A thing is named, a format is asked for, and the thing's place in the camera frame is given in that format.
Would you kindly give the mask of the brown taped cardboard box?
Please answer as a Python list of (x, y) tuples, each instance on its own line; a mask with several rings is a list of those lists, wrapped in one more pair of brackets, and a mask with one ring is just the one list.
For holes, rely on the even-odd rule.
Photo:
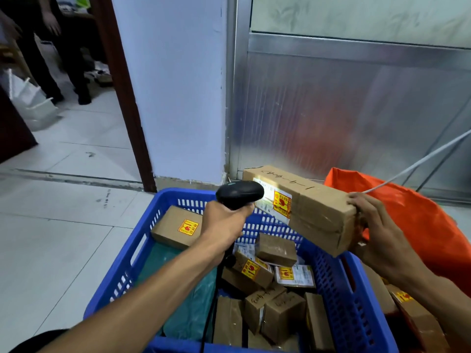
[(392, 296), (390, 295), (385, 283), (382, 278), (374, 272), (372, 268), (362, 263), (362, 267), (366, 273), (366, 276), (370, 282), (376, 299), (379, 302), (381, 311), (385, 316), (393, 316), (399, 314), (399, 309), (395, 304)]
[(386, 288), (421, 344), (422, 351), (424, 353), (451, 353), (438, 320), (407, 292), (391, 284), (386, 285)]

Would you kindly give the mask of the orange sack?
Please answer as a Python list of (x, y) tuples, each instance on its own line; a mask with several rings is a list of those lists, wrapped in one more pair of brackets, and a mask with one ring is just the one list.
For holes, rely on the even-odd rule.
[[(347, 193), (363, 193), (379, 184), (381, 181), (372, 176), (334, 167), (325, 179), (326, 186)], [(387, 184), (368, 195), (385, 205), (392, 220), (433, 273), (451, 280), (471, 297), (471, 243), (438, 204), (396, 184)], [(368, 228), (360, 229), (360, 235), (366, 232), (369, 239)], [(439, 320), (438, 322), (451, 353), (471, 353), (471, 346)]]

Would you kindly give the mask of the aluminium partition panel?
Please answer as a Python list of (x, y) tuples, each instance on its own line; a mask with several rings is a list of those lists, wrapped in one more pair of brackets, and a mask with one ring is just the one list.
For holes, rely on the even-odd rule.
[(471, 0), (227, 0), (228, 178), (387, 180), (471, 130)]

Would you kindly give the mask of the teal plastic mailer bag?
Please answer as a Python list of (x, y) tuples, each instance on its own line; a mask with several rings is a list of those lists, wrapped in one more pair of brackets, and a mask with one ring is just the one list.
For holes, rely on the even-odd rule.
[[(181, 253), (180, 249), (155, 242), (149, 256), (135, 280), (139, 286), (168, 261)], [(182, 304), (156, 333), (156, 337), (167, 337), (200, 342), (209, 315), (211, 302), (216, 289), (217, 269), (212, 269), (189, 293)]]

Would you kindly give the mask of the long cardboard parcel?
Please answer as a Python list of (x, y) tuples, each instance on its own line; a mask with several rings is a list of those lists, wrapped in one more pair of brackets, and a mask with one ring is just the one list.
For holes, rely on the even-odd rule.
[(346, 192), (272, 165), (247, 168), (243, 181), (262, 185), (258, 209), (324, 250), (332, 257), (348, 251), (353, 242), (357, 209), (347, 203)]

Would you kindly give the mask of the black barcode scanner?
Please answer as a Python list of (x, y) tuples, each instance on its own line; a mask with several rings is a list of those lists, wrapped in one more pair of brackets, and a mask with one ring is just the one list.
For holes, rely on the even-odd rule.
[[(216, 191), (216, 199), (228, 209), (235, 211), (264, 197), (264, 187), (256, 181), (238, 181), (222, 185)], [(218, 265), (217, 274), (221, 277), (224, 268), (232, 268), (236, 264), (234, 241), (224, 254), (223, 261)]]

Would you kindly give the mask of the person's left forearm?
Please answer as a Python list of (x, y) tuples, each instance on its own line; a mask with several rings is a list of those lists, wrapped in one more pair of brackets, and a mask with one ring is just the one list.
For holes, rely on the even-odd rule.
[(222, 261), (236, 234), (206, 231), (139, 286), (38, 353), (142, 353), (198, 282)]

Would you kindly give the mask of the pile of small cardboard parcels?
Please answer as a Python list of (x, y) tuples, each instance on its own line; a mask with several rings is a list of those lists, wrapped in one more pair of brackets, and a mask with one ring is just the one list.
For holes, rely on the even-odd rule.
[(298, 353), (296, 333), (304, 331), (315, 352), (335, 353), (314, 271), (293, 261), (294, 249), (288, 240), (265, 233), (255, 245), (236, 244), (236, 264), (224, 268), (221, 279), (245, 298), (217, 296), (214, 331), (210, 307), (203, 338), (209, 334), (215, 344), (242, 347), (246, 325), (249, 348)]

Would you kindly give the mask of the dark brown door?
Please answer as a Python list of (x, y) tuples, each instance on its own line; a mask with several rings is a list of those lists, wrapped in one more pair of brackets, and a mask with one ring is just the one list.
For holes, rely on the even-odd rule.
[(0, 164), (37, 145), (32, 132), (0, 86)]

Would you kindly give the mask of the brown wooden door frame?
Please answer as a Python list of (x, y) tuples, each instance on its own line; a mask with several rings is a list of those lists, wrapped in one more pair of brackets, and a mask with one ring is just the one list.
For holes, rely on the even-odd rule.
[(154, 173), (112, 0), (90, 2), (144, 191), (156, 193)]

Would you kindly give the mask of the person's right forearm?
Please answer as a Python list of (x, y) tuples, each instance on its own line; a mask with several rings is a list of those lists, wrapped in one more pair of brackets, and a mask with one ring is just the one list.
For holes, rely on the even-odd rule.
[(415, 253), (388, 257), (383, 266), (382, 275), (391, 284), (411, 295), (471, 346), (471, 297), (451, 280), (433, 273)]

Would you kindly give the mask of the person's black shirt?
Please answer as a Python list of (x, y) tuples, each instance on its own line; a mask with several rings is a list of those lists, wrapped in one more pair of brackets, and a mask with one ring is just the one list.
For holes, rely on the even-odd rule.
[(26, 341), (20, 343), (9, 353), (37, 353), (43, 347), (53, 342), (56, 338), (67, 332), (69, 329), (56, 329), (40, 333)]

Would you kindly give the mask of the person's right hand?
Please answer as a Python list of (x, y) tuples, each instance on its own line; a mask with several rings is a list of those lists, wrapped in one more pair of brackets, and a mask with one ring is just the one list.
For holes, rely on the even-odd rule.
[(362, 246), (351, 247), (367, 266), (391, 284), (400, 286), (424, 268), (419, 255), (410, 245), (403, 231), (392, 220), (385, 205), (379, 201), (379, 216), (365, 217), (369, 239)]

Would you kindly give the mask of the blue plastic basket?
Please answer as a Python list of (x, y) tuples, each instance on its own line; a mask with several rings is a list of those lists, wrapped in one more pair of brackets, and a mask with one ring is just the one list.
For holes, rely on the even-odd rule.
[[(155, 242), (150, 231), (171, 205), (202, 214), (205, 204), (215, 199), (214, 190), (166, 188), (157, 192), (88, 303), (83, 319), (134, 286)], [(346, 252), (334, 258), (297, 231), (256, 208), (245, 222), (240, 241), (249, 243), (259, 231), (294, 241), (300, 257), (313, 268), (316, 290), (323, 297), (336, 353), (398, 353), (396, 341), (358, 257)]]

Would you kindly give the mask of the person's left hand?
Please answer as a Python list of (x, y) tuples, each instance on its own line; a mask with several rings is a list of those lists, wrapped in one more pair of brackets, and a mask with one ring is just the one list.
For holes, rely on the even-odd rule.
[(242, 236), (246, 221), (237, 221), (231, 213), (232, 210), (217, 201), (208, 202), (203, 212), (200, 238), (216, 254), (224, 253)]

